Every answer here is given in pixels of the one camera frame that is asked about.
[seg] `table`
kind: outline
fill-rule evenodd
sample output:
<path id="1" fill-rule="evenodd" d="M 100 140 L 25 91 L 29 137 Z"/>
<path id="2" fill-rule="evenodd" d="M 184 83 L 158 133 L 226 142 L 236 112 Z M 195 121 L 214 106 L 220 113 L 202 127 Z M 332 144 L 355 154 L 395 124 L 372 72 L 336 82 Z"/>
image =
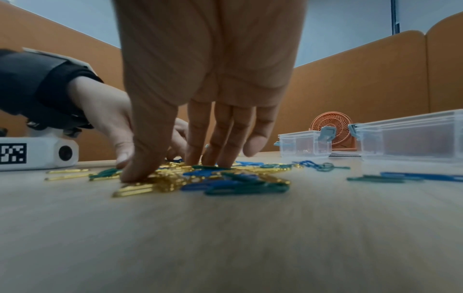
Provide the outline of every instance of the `table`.
<path id="1" fill-rule="evenodd" d="M 463 292 L 462 183 L 348 182 L 366 164 L 329 161 L 352 170 L 294 169 L 287 194 L 230 197 L 0 173 L 0 292 Z"/>

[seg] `clear plastic box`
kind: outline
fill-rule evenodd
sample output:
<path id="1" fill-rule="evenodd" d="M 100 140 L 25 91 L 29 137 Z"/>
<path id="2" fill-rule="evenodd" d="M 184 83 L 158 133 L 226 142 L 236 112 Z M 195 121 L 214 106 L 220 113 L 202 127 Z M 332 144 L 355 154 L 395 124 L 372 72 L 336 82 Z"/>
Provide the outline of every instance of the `clear plastic box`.
<path id="1" fill-rule="evenodd" d="M 336 127 L 325 126 L 321 131 L 302 131 L 280 134 L 280 154 L 286 158 L 323 158 L 331 154 L 331 142 Z"/>
<path id="2" fill-rule="evenodd" d="M 463 110 L 349 125 L 364 160 L 463 162 Z"/>

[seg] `fan grille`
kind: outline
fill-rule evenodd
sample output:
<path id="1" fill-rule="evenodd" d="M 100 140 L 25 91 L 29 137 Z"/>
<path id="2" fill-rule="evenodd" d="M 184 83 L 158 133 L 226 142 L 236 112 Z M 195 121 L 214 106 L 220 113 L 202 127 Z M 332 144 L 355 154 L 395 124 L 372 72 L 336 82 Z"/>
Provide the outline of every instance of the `fan grille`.
<path id="1" fill-rule="evenodd" d="M 340 112 L 327 112 L 319 115 L 312 122 L 310 129 L 320 131 L 324 126 L 336 127 L 336 137 L 334 138 L 332 145 L 338 146 L 343 142 L 351 138 L 348 124 L 351 124 L 352 120 L 345 114 Z"/>

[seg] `sleeve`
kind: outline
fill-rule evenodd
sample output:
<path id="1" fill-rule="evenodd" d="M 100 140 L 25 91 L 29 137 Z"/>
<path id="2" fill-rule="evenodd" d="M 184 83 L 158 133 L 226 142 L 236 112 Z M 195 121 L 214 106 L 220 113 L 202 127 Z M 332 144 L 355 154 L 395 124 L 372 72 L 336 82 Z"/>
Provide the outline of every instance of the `sleeve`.
<path id="1" fill-rule="evenodd" d="M 0 50 L 0 110 L 47 127 L 92 128 L 68 96 L 68 83 L 79 76 L 103 82 L 65 59 Z"/>

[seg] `human hand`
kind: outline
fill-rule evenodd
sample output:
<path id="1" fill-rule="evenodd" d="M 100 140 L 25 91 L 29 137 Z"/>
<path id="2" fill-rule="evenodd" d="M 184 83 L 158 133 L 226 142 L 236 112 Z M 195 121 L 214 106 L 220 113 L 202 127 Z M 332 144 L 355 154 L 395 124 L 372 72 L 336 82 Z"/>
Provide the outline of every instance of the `human hand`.
<path id="1" fill-rule="evenodd" d="M 229 167 L 266 144 L 296 58 L 306 0 L 114 0 L 133 105 L 135 155 L 122 181 L 152 173 L 188 103 L 186 163 Z M 250 136 L 246 139 L 253 123 Z"/>
<path id="2" fill-rule="evenodd" d="M 131 104 L 128 95 L 115 87 L 87 77 L 78 77 L 68 85 L 73 103 L 82 109 L 90 124 L 103 133 L 116 149 L 116 167 L 121 169 L 134 152 Z M 188 123 L 177 118 L 172 132 L 168 159 L 185 158 Z"/>

